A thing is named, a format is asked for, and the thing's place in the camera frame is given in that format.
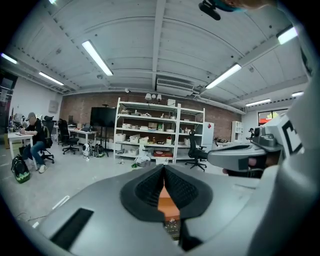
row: ceiling vent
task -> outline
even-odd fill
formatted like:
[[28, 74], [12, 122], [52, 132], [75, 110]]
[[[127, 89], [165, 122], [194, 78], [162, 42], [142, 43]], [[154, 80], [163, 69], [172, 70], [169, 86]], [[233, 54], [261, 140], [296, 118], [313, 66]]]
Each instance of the ceiling vent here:
[[184, 82], [158, 78], [156, 91], [163, 94], [186, 97], [194, 93], [194, 86]]

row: man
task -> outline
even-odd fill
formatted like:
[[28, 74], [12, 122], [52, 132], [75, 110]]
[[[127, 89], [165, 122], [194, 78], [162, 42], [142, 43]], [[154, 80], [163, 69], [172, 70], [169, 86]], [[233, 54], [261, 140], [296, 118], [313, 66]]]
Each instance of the man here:
[[250, 136], [250, 141], [251, 141], [255, 136], [255, 130], [253, 128], [250, 128], [249, 132], [251, 133], [251, 136]]
[[45, 170], [48, 168], [45, 165], [44, 160], [41, 158], [41, 156], [38, 154], [40, 150], [45, 150], [45, 133], [41, 126], [41, 121], [36, 118], [36, 114], [33, 112], [30, 112], [27, 118], [27, 121], [29, 121], [29, 126], [26, 129], [21, 129], [21, 134], [28, 134], [33, 135], [32, 141], [33, 141], [33, 147], [30, 146], [30, 144], [23, 150], [22, 158], [24, 160], [27, 160], [30, 158], [40, 165], [39, 173], [44, 173]]

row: tv screen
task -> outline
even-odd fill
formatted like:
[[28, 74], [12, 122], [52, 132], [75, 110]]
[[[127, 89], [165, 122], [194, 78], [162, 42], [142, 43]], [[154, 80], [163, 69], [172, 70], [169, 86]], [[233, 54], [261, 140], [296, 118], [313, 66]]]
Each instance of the tv screen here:
[[115, 127], [116, 111], [116, 108], [92, 107], [90, 125], [102, 127]]

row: floor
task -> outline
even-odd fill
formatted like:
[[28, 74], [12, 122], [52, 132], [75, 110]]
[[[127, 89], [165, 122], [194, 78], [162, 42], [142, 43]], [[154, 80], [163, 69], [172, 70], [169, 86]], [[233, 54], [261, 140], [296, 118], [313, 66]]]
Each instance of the floor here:
[[[54, 163], [46, 160], [48, 169], [40, 174], [34, 168], [30, 170], [31, 178], [19, 184], [11, 172], [10, 150], [0, 147], [0, 191], [13, 216], [28, 221], [31, 225], [41, 222], [53, 207], [65, 196], [74, 196], [79, 191], [96, 181], [130, 172], [134, 163], [132, 158], [109, 157], [90, 158], [87, 161], [80, 152], [75, 155], [67, 152], [63, 155], [62, 147], [56, 142], [49, 150], [54, 155]], [[184, 161], [177, 165], [185, 166]], [[224, 175], [220, 167], [207, 163], [207, 173]]]

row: white cabinet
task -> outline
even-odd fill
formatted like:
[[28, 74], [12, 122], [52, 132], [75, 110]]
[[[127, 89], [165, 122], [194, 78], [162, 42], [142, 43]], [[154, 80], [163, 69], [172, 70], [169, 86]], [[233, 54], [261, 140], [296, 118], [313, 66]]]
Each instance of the white cabinet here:
[[242, 142], [244, 126], [242, 122], [232, 121], [231, 142]]

